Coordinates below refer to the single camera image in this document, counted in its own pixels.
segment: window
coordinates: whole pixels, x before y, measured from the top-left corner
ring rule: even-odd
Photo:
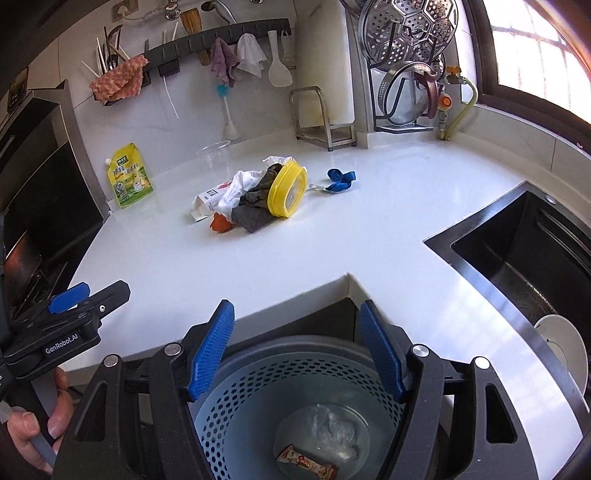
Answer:
[[[591,151],[591,83],[556,29],[524,0],[464,0],[481,102]]]

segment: black kitchen sink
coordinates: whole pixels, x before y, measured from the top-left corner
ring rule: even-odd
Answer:
[[[562,387],[571,390],[565,369],[532,326],[545,315],[562,315],[591,351],[591,229],[525,182],[425,244],[467,279],[559,385],[562,377]]]

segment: electrical outlet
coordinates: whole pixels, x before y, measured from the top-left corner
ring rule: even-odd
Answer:
[[[119,13],[119,9],[121,7],[127,7],[127,12],[125,12],[125,15],[129,16],[132,13],[137,12],[139,10],[138,3],[138,0],[123,0],[122,2],[113,5],[113,8],[111,10],[111,18],[113,20],[113,23],[123,18],[123,15]]]

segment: snack wrapper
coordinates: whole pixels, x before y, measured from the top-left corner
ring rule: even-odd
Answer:
[[[334,480],[338,468],[334,465],[321,465],[296,452],[293,445],[288,445],[277,456],[279,463],[292,463],[300,468],[315,473],[320,480]]]

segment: yellow lid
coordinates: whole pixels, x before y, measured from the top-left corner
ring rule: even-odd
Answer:
[[[290,160],[277,175],[271,185],[267,207],[276,217],[290,217],[296,211],[306,191],[308,177],[306,169]]]

